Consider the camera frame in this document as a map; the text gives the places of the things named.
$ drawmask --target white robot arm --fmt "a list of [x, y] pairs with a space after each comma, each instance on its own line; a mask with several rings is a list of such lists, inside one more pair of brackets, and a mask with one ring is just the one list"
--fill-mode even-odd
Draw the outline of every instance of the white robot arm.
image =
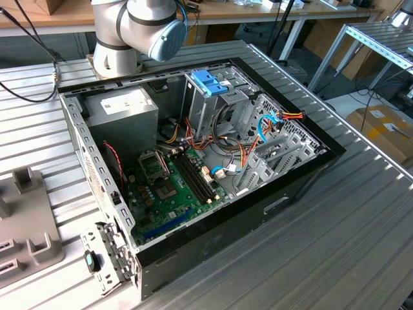
[[399, 10], [391, 17], [391, 23], [396, 28], [408, 30], [413, 25], [413, 0], [406, 0]]
[[138, 73], [136, 50], [156, 61], [172, 58], [187, 25], [174, 0], [92, 0], [97, 44], [94, 68], [106, 78]]

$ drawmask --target blue drive bay latch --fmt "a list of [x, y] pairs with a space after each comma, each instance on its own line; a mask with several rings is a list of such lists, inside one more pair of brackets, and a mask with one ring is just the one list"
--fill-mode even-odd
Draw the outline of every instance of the blue drive bay latch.
[[215, 96], [228, 92], [228, 87], [221, 85], [216, 77], [207, 70], [195, 71], [191, 76], [196, 83], [206, 91], [208, 96]]

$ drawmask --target cardboard box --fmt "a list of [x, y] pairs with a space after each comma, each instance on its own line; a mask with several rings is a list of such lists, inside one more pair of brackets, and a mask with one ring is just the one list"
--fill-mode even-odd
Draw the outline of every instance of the cardboard box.
[[[26, 13], [37, 13], [52, 15], [64, 0], [19, 0], [20, 5]], [[0, 0], [0, 6], [18, 10], [14, 0]]]
[[326, 0], [329, 4], [333, 6], [348, 6], [351, 5], [351, 0]]
[[[364, 113], [365, 109], [359, 108], [347, 117], [347, 121], [358, 131], [363, 123]], [[368, 108], [363, 135], [405, 168], [413, 167], [413, 126], [391, 108], [386, 105]]]

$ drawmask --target label sticker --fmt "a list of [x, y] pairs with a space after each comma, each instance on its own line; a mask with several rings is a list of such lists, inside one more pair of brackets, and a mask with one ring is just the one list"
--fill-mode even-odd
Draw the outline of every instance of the label sticker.
[[151, 104], [151, 102], [147, 100], [141, 90], [101, 101], [101, 105], [108, 115], [132, 109], [143, 110], [143, 107], [149, 104]]
[[381, 113], [381, 111], [379, 111], [379, 110], [373, 110], [373, 111], [370, 111], [370, 113], [373, 114], [373, 116], [375, 118], [385, 118], [386, 117], [386, 115]]
[[393, 123], [383, 124], [389, 131], [396, 131], [398, 127]]
[[228, 82], [228, 81], [222, 81], [222, 82], [219, 82], [219, 84], [221, 84], [222, 86], [230, 86], [231, 85], [231, 83]]
[[237, 166], [234, 164], [231, 164], [228, 166], [228, 170], [231, 172], [235, 172], [237, 170]]

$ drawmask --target motherboard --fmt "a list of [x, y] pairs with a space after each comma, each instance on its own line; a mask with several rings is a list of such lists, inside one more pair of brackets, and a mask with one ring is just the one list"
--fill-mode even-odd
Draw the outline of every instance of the motherboard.
[[229, 200], [191, 148], [144, 153], [126, 175], [128, 205], [136, 221], [132, 236], [138, 245]]

